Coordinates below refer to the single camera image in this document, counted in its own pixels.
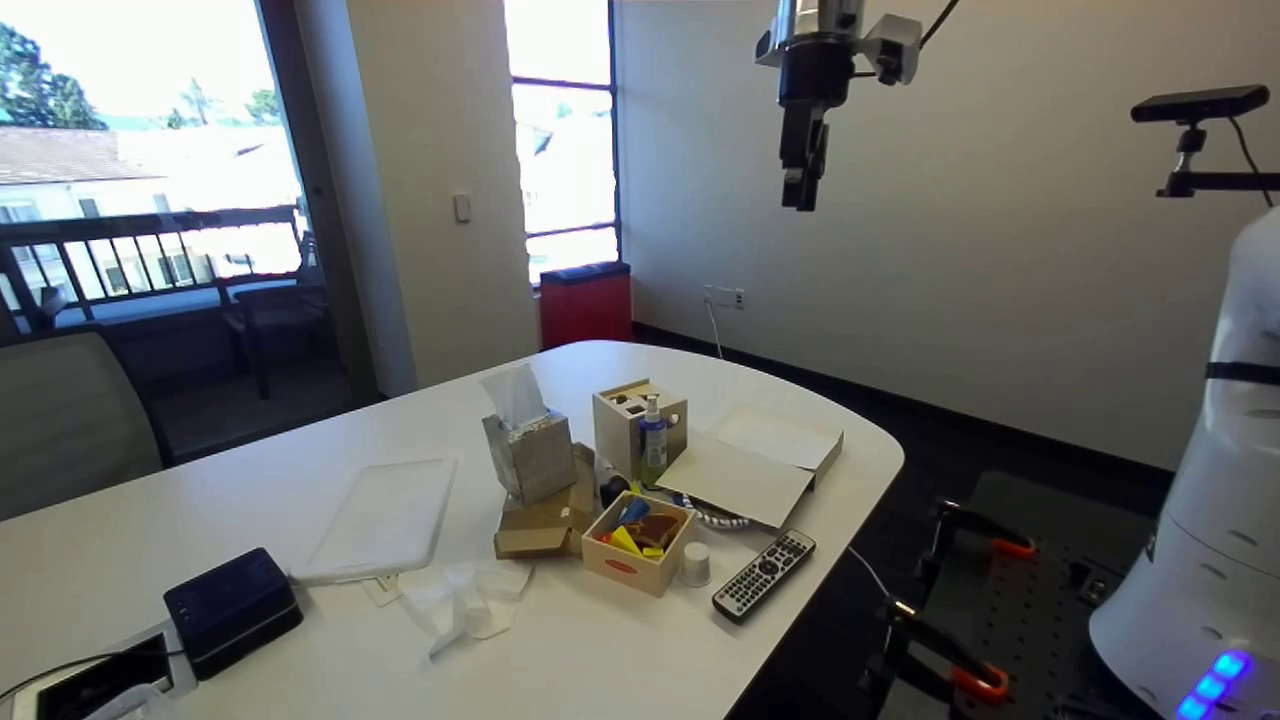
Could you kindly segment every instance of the paper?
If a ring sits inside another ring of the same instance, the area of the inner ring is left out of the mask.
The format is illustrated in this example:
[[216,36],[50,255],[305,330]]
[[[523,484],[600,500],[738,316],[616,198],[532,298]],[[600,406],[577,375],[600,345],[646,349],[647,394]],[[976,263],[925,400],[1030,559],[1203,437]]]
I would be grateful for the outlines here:
[[413,621],[430,630],[430,661],[515,622],[515,599],[532,581],[528,565],[481,559],[430,569],[403,586]]
[[366,468],[299,581],[359,581],[423,565],[448,484],[448,458]]
[[733,410],[723,425],[718,425],[718,437],[778,464],[810,473],[822,473],[842,444],[842,429],[829,429],[810,415],[778,415],[757,406]]
[[842,429],[749,406],[694,437],[659,488],[784,526],[835,447]]

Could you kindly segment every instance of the remote control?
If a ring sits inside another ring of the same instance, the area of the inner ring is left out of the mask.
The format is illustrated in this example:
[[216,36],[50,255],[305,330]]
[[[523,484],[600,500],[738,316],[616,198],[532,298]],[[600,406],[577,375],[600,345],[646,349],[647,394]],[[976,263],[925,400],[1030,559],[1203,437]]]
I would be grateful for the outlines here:
[[711,595],[718,611],[738,622],[749,621],[810,555],[810,535],[778,533],[778,539]]

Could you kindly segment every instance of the balcony railing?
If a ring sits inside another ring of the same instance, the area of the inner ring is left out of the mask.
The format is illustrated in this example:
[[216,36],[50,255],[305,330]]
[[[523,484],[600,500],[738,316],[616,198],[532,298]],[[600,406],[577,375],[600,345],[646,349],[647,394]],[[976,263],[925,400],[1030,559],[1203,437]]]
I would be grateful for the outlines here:
[[3,307],[27,330],[50,328],[52,316],[60,324],[102,321],[116,304],[297,267],[299,215],[291,203],[0,222]]

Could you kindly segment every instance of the white table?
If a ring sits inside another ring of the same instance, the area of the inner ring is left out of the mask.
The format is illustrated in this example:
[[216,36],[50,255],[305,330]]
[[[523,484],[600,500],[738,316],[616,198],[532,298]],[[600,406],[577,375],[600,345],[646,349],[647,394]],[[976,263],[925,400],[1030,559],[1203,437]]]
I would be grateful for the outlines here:
[[[646,595],[577,559],[542,559],[513,630],[430,661],[422,622],[368,586],[310,586],[305,622],[170,715],[723,715],[823,583],[906,464],[906,447],[849,406],[778,375],[647,345],[570,345],[528,360],[543,400],[594,444],[594,392],[647,375],[688,394],[694,429],[738,406],[823,415],[845,447],[792,526],[818,555],[745,628],[711,611],[711,586],[763,549],[763,533],[708,533],[708,583]],[[74,504],[0,524],[0,687],[164,622],[171,583],[265,542],[299,569],[343,488],[368,464],[451,458],[434,565],[488,555],[501,484],[481,415],[481,375],[448,379],[323,425],[270,437]]]

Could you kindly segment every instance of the gray chair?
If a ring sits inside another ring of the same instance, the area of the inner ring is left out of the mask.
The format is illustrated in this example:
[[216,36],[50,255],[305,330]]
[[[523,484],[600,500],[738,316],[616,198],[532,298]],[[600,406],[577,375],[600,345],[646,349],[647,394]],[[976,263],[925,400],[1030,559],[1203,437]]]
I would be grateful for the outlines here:
[[0,519],[164,468],[102,330],[0,345]]

